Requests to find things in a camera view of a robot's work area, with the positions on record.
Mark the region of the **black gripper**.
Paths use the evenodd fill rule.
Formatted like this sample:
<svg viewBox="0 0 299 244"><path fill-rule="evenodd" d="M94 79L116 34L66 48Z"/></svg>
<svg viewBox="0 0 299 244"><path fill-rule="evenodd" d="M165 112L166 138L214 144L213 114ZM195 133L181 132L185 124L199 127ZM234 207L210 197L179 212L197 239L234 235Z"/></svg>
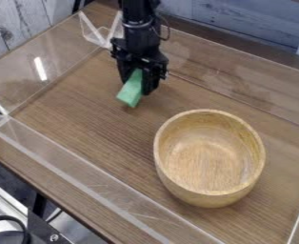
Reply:
<svg viewBox="0 0 299 244"><path fill-rule="evenodd" d="M114 37L112 57L123 83L136 69L143 70L143 95L150 95L159 87L161 79L167 78L170 59L161 50L161 44L169 40L162 36L162 25L123 25L123 37Z"/></svg>

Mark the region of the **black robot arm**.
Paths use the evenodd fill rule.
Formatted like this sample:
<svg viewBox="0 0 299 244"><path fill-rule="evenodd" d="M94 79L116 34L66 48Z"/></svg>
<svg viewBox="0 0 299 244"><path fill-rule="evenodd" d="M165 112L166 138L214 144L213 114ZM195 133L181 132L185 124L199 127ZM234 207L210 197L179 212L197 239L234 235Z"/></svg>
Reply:
<svg viewBox="0 0 299 244"><path fill-rule="evenodd" d="M123 11L123 37L114 37L112 57L118 60L120 77L126 83L141 70L142 93L150 95L167 78L170 59L161 44L171 36L162 36L161 0L119 0Z"/></svg>

